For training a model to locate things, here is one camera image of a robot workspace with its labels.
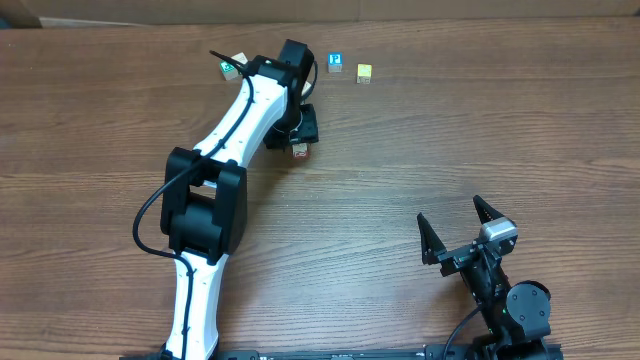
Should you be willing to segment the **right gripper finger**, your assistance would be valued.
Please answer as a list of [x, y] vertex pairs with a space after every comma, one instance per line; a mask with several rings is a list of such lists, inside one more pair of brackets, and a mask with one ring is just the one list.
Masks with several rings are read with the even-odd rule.
[[473, 197], [473, 204], [481, 224], [503, 217], [501, 212], [489, 205], [480, 195], [475, 195]]
[[417, 223], [421, 237], [422, 262], [427, 265], [440, 263], [441, 257], [447, 252], [446, 247], [422, 213], [417, 215]]

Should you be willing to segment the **white block red side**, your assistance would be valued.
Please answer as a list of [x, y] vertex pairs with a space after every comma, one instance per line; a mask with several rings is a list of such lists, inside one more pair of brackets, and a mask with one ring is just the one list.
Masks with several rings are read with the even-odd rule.
[[310, 155], [308, 143], [298, 143], [292, 145], [292, 155], [294, 159], [306, 159]]

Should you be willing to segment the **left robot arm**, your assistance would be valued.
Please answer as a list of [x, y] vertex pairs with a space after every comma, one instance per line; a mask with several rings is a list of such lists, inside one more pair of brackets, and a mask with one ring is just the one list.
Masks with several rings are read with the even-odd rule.
[[226, 62], [243, 77], [231, 108], [193, 149], [176, 147], [166, 162], [160, 228], [176, 265], [176, 296], [161, 359], [216, 356], [223, 272], [246, 229], [247, 167], [258, 147], [303, 152], [319, 140], [306, 101], [318, 65], [306, 44], [288, 39], [275, 59]]

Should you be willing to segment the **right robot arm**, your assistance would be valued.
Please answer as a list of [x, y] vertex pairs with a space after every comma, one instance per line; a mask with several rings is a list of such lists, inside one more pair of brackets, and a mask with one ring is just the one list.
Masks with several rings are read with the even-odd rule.
[[[449, 250], [423, 214], [416, 217], [422, 262], [441, 266], [441, 275], [460, 274], [476, 307], [449, 335], [441, 359], [551, 359], [553, 352], [544, 338], [551, 334], [551, 294], [537, 281], [512, 285], [501, 263], [516, 246], [516, 223], [489, 205], [481, 196], [473, 197], [481, 228], [471, 244]], [[460, 352], [453, 342], [476, 315], [488, 329], [486, 335]]]

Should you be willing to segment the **white grid picture block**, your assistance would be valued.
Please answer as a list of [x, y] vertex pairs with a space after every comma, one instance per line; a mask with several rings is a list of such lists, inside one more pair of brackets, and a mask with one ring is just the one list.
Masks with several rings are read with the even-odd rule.
[[306, 96], [307, 94], [309, 94], [311, 89], [311, 83], [309, 83], [308, 81], [305, 82], [304, 87], [302, 89], [302, 97]]

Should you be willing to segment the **blue P letter block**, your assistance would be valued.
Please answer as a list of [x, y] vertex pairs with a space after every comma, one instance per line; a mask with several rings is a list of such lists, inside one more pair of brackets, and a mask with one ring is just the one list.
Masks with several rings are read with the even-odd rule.
[[327, 58], [327, 71], [329, 73], [340, 73], [343, 67], [343, 56], [339, 52], [332, 52], [328, 54]]

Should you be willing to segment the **yellow block far right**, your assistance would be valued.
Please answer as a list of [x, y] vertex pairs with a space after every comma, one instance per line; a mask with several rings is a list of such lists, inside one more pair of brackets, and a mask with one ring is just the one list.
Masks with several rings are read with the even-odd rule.
[[372, 69], [373, 67], [370, 64], [358, 64], [356, 82], [358, 84], [370, 84], [372, 79]]

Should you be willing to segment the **green F letter block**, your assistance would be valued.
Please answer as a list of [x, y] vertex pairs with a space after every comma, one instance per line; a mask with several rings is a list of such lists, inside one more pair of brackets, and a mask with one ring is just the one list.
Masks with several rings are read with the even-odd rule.
[[232, 64], [226, 61], [221, 61], [219, 63], [219, 68], [221, 70], [222, 76], [226, 81], [233, 80], [239, 76], [238, 70]]

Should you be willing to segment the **white block green side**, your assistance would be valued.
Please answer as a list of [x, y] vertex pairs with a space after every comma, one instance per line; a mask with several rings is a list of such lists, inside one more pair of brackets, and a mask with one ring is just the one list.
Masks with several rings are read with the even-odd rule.
[[245, 65], [248, 62], [248, 59], [246, 58], [245, 54], [243, 52], [240, 52], [236, 55], [232, 56], [232, 59], [236, 60], [237, 62]]

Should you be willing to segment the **cardboard back panel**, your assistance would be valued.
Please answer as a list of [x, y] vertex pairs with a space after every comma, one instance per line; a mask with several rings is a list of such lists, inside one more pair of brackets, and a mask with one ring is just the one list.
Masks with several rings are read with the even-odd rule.
[[129, 24], [631, 16], [639, 0], [1, 0], [17, 27], [43, 18]]

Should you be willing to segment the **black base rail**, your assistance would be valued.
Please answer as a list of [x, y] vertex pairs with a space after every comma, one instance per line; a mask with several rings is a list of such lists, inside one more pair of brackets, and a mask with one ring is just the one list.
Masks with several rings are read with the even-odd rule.
[[[472, 359], [467, 355], [469, 346], [453, 345], [449, 348], [446, 359]], [[344, 350], [332, 352], [271, 352], [260, 353], [256, 350], [214, 351], [209, 359], [219, 360], [439, 360], [443, 358], [444, 345], [427, 345], [419, 349], [383, 349], [383, 350]], [[507, 352], [500, 359], [564, 359], [560, 345], [548, 345], [547, 353], [540, 351], [534, 355], [516, 355]], [[146, 355], [123, 356], [127, 360], [161, 360], [178, 359], [169, 351], [160, 351]]]

